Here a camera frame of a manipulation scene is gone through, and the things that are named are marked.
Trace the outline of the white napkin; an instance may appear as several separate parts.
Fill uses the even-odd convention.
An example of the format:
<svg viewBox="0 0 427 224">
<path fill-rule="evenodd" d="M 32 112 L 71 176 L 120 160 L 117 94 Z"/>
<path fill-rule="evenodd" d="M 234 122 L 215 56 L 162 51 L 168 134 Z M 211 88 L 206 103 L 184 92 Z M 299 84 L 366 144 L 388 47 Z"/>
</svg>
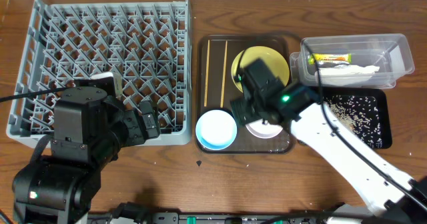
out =
<svg viewBox="0 0 427 224">
<path fill-rule="evenodd" d="M 375 65 L 337 65 L 320 67 L 320 76 L 324 82 L 360 82 L 372 78 L 380 68 Z"/>
</svg>

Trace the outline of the light blue bowl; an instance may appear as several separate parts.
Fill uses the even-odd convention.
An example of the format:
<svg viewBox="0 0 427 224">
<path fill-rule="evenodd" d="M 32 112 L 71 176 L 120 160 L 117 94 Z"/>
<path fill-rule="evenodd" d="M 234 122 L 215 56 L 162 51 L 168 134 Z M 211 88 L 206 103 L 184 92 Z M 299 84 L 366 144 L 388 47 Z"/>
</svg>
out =
<svg viewBox="0 0 427 224">
<path fill-rule="evenodd" d="M 195 136 L 202 147 L 219 151 L 228 148 L 236 139 L 238 127 L 235 119 L 226 111 L 207 111 L 197 120 Z"/>
</svg>

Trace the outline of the dark brown serving tray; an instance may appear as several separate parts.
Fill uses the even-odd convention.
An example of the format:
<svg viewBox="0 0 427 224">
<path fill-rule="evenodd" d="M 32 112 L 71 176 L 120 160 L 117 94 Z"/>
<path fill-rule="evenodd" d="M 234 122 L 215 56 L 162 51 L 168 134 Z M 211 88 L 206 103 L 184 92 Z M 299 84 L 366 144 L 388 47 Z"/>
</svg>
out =
<svg viewBox="0 0 427 224">
<path fill-rule="evenodd" d="M 207 107 L 203 106 L 205 88 L 205 64 L 207 40 L 210 40 L 209 83 Z M 208 35 L 199 42 L 199 54 L 197 56 L 197 117 L 201 117 L 207 111 L 222 109 L 232 112 L 230 102 L 242 96 L 242 92 L 233 83 L 231 67 L 235 57 L 245 48 L 252 46 L 253 37 L 250 35 Z M 222 88 L 222 69 L 224 60 L 225 42 L 228 41 L 228 63 L 226 71 L 226 87 L 224 95 L 224 107 L 220 107 Z M 253 136 L 245 127 L 238 128 L 238 134 L 234 142 L 226 149 L 212 151 L 201 146 L 198 147 L 209 154 L 284 154 L 292 150 L 295 141 L 290 134 L 282 131 L 271 139 L 260 139 Z"/>
</svg>

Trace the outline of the wooden chopstick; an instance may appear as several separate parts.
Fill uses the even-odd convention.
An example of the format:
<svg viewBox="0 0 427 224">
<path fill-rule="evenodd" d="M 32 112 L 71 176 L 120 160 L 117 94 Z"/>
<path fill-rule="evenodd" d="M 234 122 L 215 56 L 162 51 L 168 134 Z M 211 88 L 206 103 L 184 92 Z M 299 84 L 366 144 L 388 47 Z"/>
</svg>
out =
<svg viewBox="0 0 427 224">
<path fill-rule="evenodd" d="M 228 63 L 228 41 L 225 42 L 224 47 L 224 60 L 223 60 L 223 69 L 222 69 L 222 88 L 221 88 L 221 99 L 220 99 L 220 107 L 224 107 L 224 95 L 225 95 L 225 87 L 226 87 L 226 71 L 227 71 L 227 63 Z"/>
<path fill-rule="evenodd" d="M 209 60 L 210 60 L 210 40 L 207 40 L 206 64 L 205 64 L 205 88 L 203 106 L 207 107 L 208 83 L 209 83 Z"/>
</svg>

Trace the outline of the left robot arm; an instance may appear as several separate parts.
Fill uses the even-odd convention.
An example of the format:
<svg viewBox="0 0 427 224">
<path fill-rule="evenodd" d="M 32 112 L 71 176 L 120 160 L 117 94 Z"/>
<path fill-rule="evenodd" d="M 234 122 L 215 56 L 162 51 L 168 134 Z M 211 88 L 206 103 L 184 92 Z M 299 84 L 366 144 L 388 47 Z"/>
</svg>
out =
<svg viewBox="0 0 427 224">
<path fill-rule="evenodd" d="M 55 104 L 54 132 L 42 137 L 14 177 L 18 223 L 80 223 L 101 188 L 101 171 L 124 147 L 160 135 L 157 107 L 126 109 L 114 77 L 80 79 Z"/>
</svg>

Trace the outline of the small white cup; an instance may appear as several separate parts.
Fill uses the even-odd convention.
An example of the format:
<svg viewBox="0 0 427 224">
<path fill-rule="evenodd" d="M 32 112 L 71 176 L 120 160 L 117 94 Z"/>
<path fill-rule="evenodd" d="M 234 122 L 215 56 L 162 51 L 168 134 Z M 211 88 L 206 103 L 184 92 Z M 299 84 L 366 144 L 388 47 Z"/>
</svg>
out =
<svg viewBox="0 0 427 224">
<path fill-rule="evenodd" d="M 103 89 L 108 95 L 121 97 L 123 95 L 122 76 L 115 72 L 104 72 L 92 75 L 93 86 Z"/>
</svg>

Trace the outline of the black waste tray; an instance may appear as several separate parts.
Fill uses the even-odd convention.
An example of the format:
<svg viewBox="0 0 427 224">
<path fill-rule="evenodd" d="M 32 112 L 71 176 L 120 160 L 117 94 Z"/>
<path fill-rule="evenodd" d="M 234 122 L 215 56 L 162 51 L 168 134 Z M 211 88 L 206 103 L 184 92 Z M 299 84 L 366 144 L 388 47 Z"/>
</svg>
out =
<svg viewBox="0 0 427 224">
<path fill-rule="evenodd" d="M 380 149 L 387 149 L 392 145 L 392 133 L 390 128 L 388 105 L 386 95 L 382 90 L 369 88 L 325 87 L 323 88 L 323 91 L 324 98 L 330 95 L 357 95 L 374 97 L 378 102 L 378 110 L 380 114 L 380 124 L 382 130 L 383 147 Z"/>
</svg>

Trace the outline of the green snack wrapper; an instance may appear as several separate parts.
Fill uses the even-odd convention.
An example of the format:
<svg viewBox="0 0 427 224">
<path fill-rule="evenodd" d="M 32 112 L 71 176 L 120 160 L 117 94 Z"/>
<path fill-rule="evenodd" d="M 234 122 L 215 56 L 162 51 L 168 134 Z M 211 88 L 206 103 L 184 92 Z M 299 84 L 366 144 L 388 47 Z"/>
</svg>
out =
<svg viewBox="0 0 427 224">
<path fill-rule="evenodd" d="M 350 64 L 352 62 L 352 55 L 314 53 L 308 57 L 308 63 L 313 65 L 315 62 L 317 62 L 319 65 L 323 65 L 325 63 Z"/>
</svg>

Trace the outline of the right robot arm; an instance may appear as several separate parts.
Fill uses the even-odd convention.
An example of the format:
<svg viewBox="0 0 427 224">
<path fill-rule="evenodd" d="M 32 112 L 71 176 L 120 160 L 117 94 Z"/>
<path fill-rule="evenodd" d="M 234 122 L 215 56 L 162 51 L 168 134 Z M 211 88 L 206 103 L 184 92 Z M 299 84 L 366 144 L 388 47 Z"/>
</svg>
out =
<svg viewBox="0 0 427 224">
<path fill-rule="evenodd" d="M 231 102 L 238 124 L 262 120 L 287 129 L 323 157 L 375 215 L 426 217 L 425 181 L 391 165 L 341 124 L 324 103 L 322 87 L 284 85 L 261 59 L 238 67 L 234 81 L 244 95 Z"/>
</svg>

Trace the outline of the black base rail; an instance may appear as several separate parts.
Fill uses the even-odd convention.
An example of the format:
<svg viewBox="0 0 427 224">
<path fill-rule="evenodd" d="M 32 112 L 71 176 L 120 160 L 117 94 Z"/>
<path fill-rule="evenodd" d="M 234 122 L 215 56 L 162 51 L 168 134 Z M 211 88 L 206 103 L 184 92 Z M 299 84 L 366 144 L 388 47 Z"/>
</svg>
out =
<svg viewBox="0 0 427 224">
<path fill-rule="evenodd" d="M 90 213 L 80 223 L 151 223 L 151 224 L 258 224 L 258 223 L 396 223 L 396 220 L 375 217 L 366 211 L 343 207 L 337 211 L 302 211 L 267 214 L 182 213 L 173 209 L 153 212 L 136 203 L 121 203 L 106 213 Z"/>
</svg>

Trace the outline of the grey plastic dishwasher rack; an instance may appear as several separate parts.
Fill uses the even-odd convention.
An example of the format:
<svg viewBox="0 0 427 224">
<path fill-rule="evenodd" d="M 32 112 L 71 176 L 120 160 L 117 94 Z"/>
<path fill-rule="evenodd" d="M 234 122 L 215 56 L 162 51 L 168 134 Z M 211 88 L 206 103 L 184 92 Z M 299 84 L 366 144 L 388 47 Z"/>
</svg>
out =
<svg viewBox="0 0 427 224">
<path fill-rule="evenodd" d="M 158 108 L 161 134 L 151 146 L 191 140 L 189 1 L 48 5 L 35 0 L 7 136 L 28 147 L 53 132 L 54 89 L 115 72 L 128 109 Z"/>
</svg>

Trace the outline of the rice and nut scraps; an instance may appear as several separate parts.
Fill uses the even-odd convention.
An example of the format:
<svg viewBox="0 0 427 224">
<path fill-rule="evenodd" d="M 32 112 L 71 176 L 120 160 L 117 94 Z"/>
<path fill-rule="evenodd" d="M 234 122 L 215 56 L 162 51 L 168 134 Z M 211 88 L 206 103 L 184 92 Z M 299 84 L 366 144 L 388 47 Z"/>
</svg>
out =
<svg viewBox="0 0 427 224">
<path fill-rule="evenodd" d="M 371 148 L 383 147 L 378 102 L 371 96 L 330 95 L 324 98 L 331 112 Z"/>
</svg>

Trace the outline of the clear plastic waste bin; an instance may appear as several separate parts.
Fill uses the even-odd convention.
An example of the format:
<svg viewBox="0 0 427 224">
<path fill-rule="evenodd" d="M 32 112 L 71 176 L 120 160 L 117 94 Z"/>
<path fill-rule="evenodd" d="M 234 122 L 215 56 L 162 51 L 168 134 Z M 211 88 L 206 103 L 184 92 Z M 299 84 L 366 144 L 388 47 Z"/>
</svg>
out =
<svg viewBox="0 0 427 224">
<path fill-rule="evenodd" d="M 314 53 L 351 54 L 352 62 L 350 64 L 325 63 L 323 65 L 315 62 L 310 65 L 308 57 Z M 366 81 L 324 82 L 320 76 L 320 68 L 337 65 L 362 67 L 375 65 L 380 70 Z M 292 79 L 297 79 L 308 86 L 316 86 L 321 82 L 325 87 L 390 89 L 396 85 L 399 78 L 413 73 L 415 65 L 406 36 L 393 33 L 305 38 L 300 46 L 300 51 L 290 55 L 290 68 Z"/>
</svg>

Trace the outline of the yellow plate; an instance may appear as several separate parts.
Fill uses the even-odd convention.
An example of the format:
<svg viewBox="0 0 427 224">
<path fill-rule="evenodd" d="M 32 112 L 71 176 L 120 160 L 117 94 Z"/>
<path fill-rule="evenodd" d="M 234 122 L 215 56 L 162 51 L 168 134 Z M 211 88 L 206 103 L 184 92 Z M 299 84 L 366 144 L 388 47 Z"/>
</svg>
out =
<svg viewBox="0 0 427 224">
<path fill-rule="evenodd" d="M 241 56 L 243 56 L 243 58 L 240 62 L 240 67 L 246 67 L 256 59 L 261 59 L 284 85 L 288 84 L 288 81 L 290 80 L 290 68 L 288 62 L 278 51 L 264 46 L 254 46 L 241 51 L 233 60 L 231 67 L 232 77 L 238 70 L 238 61 Z"/>
</svg>

